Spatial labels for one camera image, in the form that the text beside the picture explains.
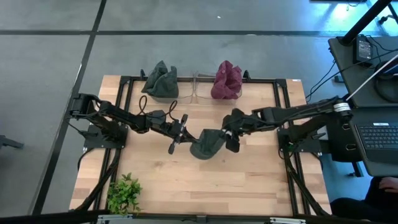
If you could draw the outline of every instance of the green plant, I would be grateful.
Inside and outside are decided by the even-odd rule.
[[[128,208],[137,214],[141,211],[138,207],[137,196],[141,193],[141,186],[138,179],[132,180],[131,173],[122,174],[122,179],[117,183],[111,183],[108,190],[108,209],[113,214],[127,215]]]

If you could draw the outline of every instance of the dark green cloth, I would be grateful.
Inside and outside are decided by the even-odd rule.
[[[225,143],[224,132],[219,129],[204,129],[199,141],[192,143],[190,152],[198,159],[212,158]]]
[[[177,68],[171,66],[171,71],[168,71],[166,64],[160,61],[148,76],[141,92],[158,98],[177,98]]]

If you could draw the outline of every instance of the person's hand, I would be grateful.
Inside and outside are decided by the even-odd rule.
[[[383,177],[379,189],[384,189],[385,192],[398,193],[398,178]]]

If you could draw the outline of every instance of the wooden tabletop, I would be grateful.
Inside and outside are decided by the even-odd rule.
[[[99,98],[112,103],[116,100],[120,76],[105,75]],[[275,106],[271,84],[244,83],[241,97],[236,101],[215,101],[210,97],[212,83],[179,83],[180,98],[172,116],[181,119],[188,114],[187,129],[197,138],[202,129],[219,129],[223,117],[239,108],[245,113],[266,106]],[[139,112],[138,101],[143,95],[144,82],[134,82],[130,112]],[[198,96],[193,94],[193,86]],[[290,104],[305,104],[300,80],[287,80]],[[124,105],[127,87],[121,105]],[[280,90],[283,104],[283,93]],[[145,112],[169,110],[169,103],[158,103],[148,97]],[[143,213],[178,213],[209,215],[279,215],[291,216],[292,209],[283,160],[278,156],[275,131],[254,133],[241,137],[241,150],[235,154],[223,146],[211,159],[194,158],[190,145],[176,146],[167,153],[172,140],[153,131],[137,134],[129,131],[118,169],[121,174],[132,173],[143,188],[139,197]],[[70,208],[76,208],[98,182],[104,149],[95,149],[81,162]],[[305,183],[318,203],[330,212],[328,196],[319,160],[301,153]],[[108,184],[103,190],[104,208]],[[303,213],[299,189],[296,186],[298,208]]]

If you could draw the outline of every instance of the maroon cloth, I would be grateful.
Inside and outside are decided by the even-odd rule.
[[[238,66],[233,68],[231,62],[227,60],[221,63],[211,89],[211,97],[224,100],[238,99],[237,93],[242,88],[241,72]]]

